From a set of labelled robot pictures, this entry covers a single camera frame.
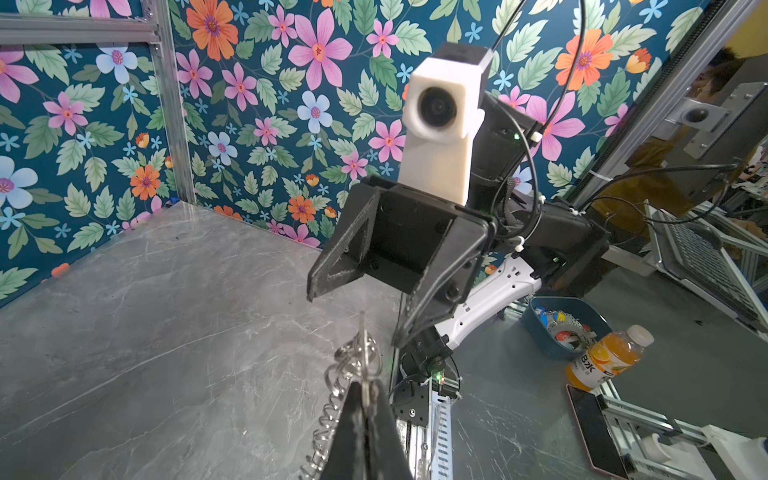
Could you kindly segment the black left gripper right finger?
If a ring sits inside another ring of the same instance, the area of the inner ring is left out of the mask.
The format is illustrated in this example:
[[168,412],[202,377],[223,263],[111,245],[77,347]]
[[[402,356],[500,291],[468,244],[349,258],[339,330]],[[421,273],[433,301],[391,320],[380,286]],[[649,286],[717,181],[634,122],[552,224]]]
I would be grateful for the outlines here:
[[372,380],[368,395],[369,403],[365,407],[366,478],[412,480],[386,386],[379,379]]

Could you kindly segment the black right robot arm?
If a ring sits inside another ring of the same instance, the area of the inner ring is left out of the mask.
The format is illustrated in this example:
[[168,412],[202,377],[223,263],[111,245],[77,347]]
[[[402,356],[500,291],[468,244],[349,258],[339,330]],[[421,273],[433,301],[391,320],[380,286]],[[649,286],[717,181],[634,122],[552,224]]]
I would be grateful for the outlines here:
[[525,296],[567,287],[607,248],[604,228],[584,214],[514,184],[543,143],[543,124],[490,94],[480,106],[468,203],[368,177],[351,188],[307,279],[309,299],[364,276],[404,294],[392,407],[419,426],[428,422],[429,386],[458,395],[460,378],[446,368],[471,332]]

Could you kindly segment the steel key holder plate with rings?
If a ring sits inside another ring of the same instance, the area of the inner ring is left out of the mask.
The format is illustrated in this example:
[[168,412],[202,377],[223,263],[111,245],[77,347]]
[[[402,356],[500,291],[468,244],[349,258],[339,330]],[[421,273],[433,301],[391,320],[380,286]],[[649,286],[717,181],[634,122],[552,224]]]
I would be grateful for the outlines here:
[[332,440],[339,426],[346,396],[353,383],[363,385],[382,372],[376,341],[368,332],[364,311],[357,315],[358,332],[334,353],[334,363],[324,373],[329,396],[312,433],[312,451],[300,467],[299,479],[319,479],[330,457]]

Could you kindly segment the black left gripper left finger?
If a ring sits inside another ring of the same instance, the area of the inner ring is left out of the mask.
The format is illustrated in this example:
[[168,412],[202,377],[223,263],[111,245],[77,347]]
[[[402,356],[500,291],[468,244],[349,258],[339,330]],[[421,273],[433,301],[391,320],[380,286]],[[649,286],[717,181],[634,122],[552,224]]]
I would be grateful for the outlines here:
[[366,420],[362,385],[354,381],[342,406],[339,423],[330,444],[321,480],[366,478]]

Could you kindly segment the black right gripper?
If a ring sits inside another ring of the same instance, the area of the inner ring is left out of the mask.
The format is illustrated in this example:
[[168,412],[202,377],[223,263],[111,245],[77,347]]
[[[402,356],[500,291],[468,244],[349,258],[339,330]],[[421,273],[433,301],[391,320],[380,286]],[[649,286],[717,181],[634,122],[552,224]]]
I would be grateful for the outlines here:
[[307,299],[364,276],[367,258],[371,276],[410,294],[392,339],[402,348],[454,315],[494,236],[487,213],[384,179],[361,182],[308,273]]

